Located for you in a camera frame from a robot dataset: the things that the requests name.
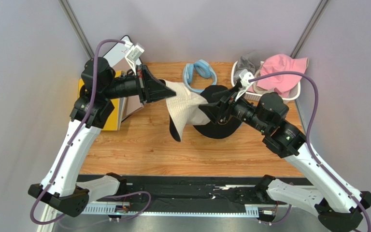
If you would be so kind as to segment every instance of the pink cloth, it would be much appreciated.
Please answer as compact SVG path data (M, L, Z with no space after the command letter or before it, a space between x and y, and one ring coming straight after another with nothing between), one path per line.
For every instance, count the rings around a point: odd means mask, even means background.
M281 72L281 71L296 71L304 73L307 68L308 58L292 59L291 57L278 54L268 58L261 67L261 76ZM269 90L274 89L281 97L287 98L290 90L300 81L301 76L285 74L272 76L266 79L259 80L257 87Z

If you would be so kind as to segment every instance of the wooden table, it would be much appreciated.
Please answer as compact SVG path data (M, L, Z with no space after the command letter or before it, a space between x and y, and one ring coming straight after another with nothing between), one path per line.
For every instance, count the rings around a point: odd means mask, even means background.
M182 81L185 62L148 63L159 79ZM232 63L213 62L218 85L231 87ZM195 74L192 87L204 88L212 79ZM294 102L288 104L286 119L301 123ZM270 152L263 136L243 124L230 137L210 139L187 125L183 141L169 132L166 101L150 103L121 124L120 131L102 131L93 143L81 168L82 174L205 175L205 176L302 176L284 159Z

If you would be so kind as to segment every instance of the light blue fabric strap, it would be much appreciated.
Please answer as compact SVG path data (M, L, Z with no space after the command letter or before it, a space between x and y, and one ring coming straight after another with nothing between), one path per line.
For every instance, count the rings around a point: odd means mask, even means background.
M213 78L213 83L211 85L217 84L217 74L215 74L213 68L204 60L199 60L194 64L188 63L185 65L183 70L183 82L187 88L196 93L202 93L204 89L192 88L190 83L193 81L194 69L204 78Z

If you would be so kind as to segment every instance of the white basket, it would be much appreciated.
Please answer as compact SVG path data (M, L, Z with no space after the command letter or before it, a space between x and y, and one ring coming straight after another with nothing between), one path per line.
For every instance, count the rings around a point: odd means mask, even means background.
M231 70L231 85L233 85L233 87L235 86L234 70L236 68L236 65L237 65L237 61L234 63L233 69ZM284 104L287 104L290 101L297 99L300 96L300 90L301 90L301 84L300 84L300 82L298 82L297 85L294 86L294 88L292 88L290 90L290 93L288 94L288 98L282 98ZM247 99L247 100L252 100L252 101L257 101L258 102L258 101L260 101L261 94L246 92L244 94L244 98Z

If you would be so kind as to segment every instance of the white wall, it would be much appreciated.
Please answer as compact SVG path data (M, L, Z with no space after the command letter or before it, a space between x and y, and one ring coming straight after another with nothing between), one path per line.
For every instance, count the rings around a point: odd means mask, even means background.
M128 34L144 61L290 55L319 0L69 0L93 49ZM104 54L112 45L107 44Z
M371 192L371 1L331 1L300 57L310 57L307 74L320 92L312 143L349 183ZM308 121L314 94L302 84Z
M0 0L1 232L37 229L27 191L57 155L86 60L58 1Z

